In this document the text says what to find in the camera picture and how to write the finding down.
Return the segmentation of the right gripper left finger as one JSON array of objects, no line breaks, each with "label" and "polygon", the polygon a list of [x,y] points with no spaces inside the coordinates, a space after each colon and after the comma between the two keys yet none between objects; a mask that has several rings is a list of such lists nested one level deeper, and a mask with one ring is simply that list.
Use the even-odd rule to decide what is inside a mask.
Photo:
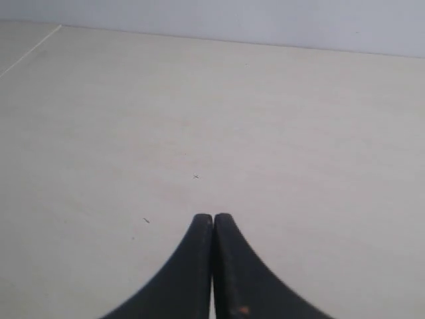
[{"label": "right gripper left finger", "polygon": [[208,318],[213,218],[193,217],[185,236],[156,275],[105,318]]}]

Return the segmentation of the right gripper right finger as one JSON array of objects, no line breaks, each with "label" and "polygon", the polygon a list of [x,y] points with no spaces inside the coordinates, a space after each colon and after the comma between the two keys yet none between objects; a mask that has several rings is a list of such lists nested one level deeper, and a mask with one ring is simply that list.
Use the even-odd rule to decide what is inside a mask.
[{"label": "right gripper right finger", "polygon": [[214,217],[212,282],[217,318],[328,318],[254,252],[232,215]]}]

